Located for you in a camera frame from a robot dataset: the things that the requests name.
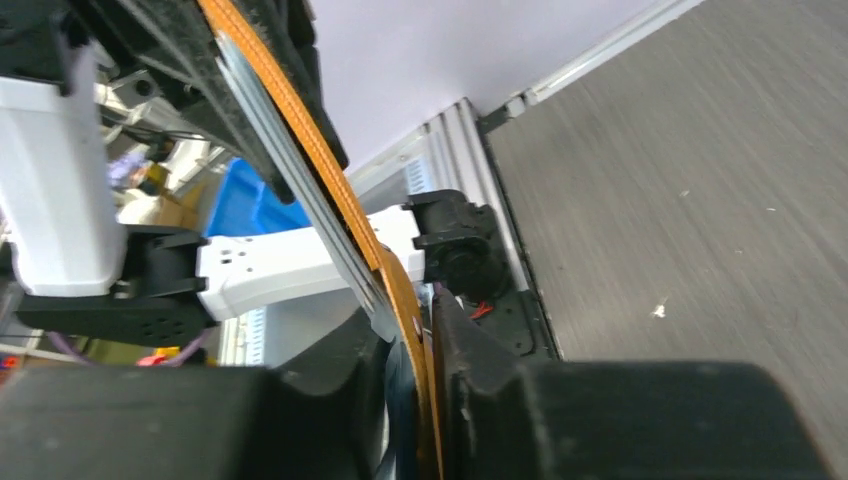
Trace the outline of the yellow card holder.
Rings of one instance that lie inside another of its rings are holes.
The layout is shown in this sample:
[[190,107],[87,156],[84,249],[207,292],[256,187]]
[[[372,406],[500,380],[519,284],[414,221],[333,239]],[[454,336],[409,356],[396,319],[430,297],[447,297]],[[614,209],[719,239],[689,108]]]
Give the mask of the yellow card holder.
[[402,339],[415,379],[420,476],[443,478],[433,355],[409,276],[377,239],[313,116],[248,20],[230,1],[203,1],[200,8],[216,35],[222,76],[368,311],[373,330],[387,341]]

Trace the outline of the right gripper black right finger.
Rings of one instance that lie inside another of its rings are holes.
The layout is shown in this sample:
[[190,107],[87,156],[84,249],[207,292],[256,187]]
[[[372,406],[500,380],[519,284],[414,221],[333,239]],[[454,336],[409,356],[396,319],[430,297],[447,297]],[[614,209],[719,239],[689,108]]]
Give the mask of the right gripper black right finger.
[[448,479],[830,479],[786,391],[743,362],[523,359],[432,300]]

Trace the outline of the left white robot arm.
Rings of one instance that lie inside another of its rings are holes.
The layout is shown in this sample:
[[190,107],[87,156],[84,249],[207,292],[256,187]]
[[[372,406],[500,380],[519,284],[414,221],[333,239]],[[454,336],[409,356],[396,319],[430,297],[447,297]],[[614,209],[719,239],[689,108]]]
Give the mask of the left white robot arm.
[[[147,68],[192,132],[244,158],[310,224],[203,237],[118,221],[96,50]],[[29,327],[149,347],[192,344],[256,308],[351,287],[384,339],[420,336],[417,283],[488,303],[511,275],[493,213],[455,190],[367,216],[323,107],[301,1],[5,1],[1,276]]]

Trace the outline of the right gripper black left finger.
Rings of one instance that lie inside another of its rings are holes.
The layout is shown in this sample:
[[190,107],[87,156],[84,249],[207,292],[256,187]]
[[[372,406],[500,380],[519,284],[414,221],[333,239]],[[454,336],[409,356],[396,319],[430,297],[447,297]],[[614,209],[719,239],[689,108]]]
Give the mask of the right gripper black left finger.
[[388,351],[358,313],[278,368],[27,368],[1,391],[1,475],[369,479]]

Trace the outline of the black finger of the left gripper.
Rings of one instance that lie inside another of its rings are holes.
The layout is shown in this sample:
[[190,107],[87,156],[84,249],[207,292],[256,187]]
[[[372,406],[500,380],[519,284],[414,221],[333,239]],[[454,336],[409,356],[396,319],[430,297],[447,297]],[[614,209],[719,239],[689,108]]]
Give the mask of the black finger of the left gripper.
[[295,196],[217,65],[218,47],[195,1],[71,1],[70,8],[115,62],[114,80],[148,77],[190,128],[243,158],[276,194]]
[[302,0],[241,0],[234,5],[280,64],[337,163],[346,168],[349,158],[323,105],[320,57],[307,3]]

